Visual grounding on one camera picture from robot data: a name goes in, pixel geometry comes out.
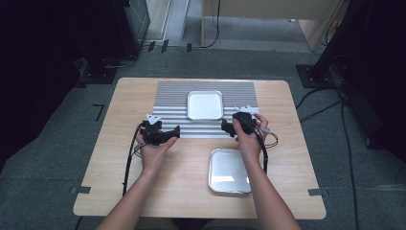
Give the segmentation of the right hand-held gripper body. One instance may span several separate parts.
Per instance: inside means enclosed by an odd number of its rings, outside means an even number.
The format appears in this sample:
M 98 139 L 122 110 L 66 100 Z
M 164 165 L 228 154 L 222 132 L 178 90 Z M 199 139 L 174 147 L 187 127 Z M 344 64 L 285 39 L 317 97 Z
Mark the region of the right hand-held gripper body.
M 236 113 L 233 114 L 233 118 L 240 122 L 242 130 L 246 134 L 251 134 L 255 131 L 257 126 L 257 120 L 253 115 L 258 111 L 256 108 L 250 105 L 246 106 L 236 106 Z

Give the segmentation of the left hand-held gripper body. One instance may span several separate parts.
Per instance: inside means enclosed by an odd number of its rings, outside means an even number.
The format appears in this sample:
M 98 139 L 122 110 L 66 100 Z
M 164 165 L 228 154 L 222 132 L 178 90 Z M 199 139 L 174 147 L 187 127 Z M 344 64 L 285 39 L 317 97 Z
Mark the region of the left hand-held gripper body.
M 162 121 L 159 115 L 146 115 L 147 119 L 142 121 L 141 135 L 147 144 L 159 146 L 166 143 L 171 137 L 170 131 L 164 132 L 161 130 Z

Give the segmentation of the shallow silver metal tray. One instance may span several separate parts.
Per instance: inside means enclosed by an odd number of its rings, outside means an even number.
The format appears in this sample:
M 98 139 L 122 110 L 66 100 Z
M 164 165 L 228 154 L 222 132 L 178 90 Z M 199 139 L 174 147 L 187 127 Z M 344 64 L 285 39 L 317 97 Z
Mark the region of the shallow silver metal tray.
M 191 91 L 187 100 L 191 120 L 218 120 L 223 117 L 222 94 L 217 90 Z
M 212 151 L 208 184 L 217 193 L 251 193 L 249 178 L 238 149 L 214 149 Z

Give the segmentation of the person's left hand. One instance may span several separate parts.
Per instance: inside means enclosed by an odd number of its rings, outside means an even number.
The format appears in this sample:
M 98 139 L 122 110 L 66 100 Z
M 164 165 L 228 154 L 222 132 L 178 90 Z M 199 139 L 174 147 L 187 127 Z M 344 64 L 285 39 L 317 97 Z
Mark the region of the person's left hand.
M 166 143 L 160 146 L 147 145 L 141 134 L 136 135 L 136 141 L 144 144 L 141 148 L 143 169 L 141 175 L 156 175 L 164 162 L 167 151 L 176 143 L 177 137 L 171 137 Z

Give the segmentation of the person's right hand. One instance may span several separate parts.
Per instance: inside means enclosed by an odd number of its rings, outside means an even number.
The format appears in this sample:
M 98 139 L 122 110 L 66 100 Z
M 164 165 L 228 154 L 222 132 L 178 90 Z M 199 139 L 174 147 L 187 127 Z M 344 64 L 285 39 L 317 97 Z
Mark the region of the person's right hand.
M 246 166 L 259 164 L 259 154 L 262 151 L 262 147 L 258 138 L 260 137 L 262 141 L 265 141 L 267 136 L 267 119 L 258 113 L 255 113 L 254 116 L 257 119 L 257 128 L 259 131 L 250 135 L 242 130 L 239 120 L 233 120 L 233 127 L 237 133 L 236 141 L 238 142 L 238 148 Z

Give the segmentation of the grey white striped mat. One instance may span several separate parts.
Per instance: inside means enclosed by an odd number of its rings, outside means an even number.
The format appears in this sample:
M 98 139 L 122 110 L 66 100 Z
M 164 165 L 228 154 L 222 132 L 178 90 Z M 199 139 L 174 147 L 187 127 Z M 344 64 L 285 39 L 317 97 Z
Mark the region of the grey white striped mat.
M 191 91 L 217 90 L 222 94 L 223 117 L 218 120 L 191 120 L 187 116 L 187 100 Z M 180 126 L 182 138 L 229 138 L 221 129 L 221 120 L 232 122 L 236 106 L 250 105 L 259 113 L 255 85 L 234 81 L 159 81 L 153 115 L 161 116 L 162 130 Z

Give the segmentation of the black stand base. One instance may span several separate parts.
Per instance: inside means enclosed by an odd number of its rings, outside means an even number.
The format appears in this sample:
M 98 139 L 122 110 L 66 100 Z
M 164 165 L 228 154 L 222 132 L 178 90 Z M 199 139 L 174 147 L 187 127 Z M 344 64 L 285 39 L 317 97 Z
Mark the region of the black stand base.
M 333 89 L 336 87 L 328 69 L 307 64 L 297 64 L 296 69 L 304 88 Z
M 111 84 L 118 68 L 105 66 L 100 59 L 87 59 L 87 67 L 83 71 L 79 82 L 85 84 Z

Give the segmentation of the light wooden desk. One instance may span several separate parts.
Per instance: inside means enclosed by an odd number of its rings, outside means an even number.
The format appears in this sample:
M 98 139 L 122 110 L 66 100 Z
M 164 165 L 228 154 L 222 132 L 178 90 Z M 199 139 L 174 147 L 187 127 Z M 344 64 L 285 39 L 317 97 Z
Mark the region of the light wooden desk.
M 298 19 L 306 43 L 315 51 L 345 0 L 201 0 L 201 45 L 205 44 L 206 18 Z

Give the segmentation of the dark glass cabinet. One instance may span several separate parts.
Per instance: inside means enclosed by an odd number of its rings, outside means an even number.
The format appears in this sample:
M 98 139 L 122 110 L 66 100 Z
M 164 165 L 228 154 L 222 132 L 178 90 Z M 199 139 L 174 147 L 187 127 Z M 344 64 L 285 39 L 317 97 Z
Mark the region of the dark glass cabinet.
M 150 23 L 146 0 L 124 0 L 124 11 L 129 23 L 130 31 L 141 47 L 147 35 Z

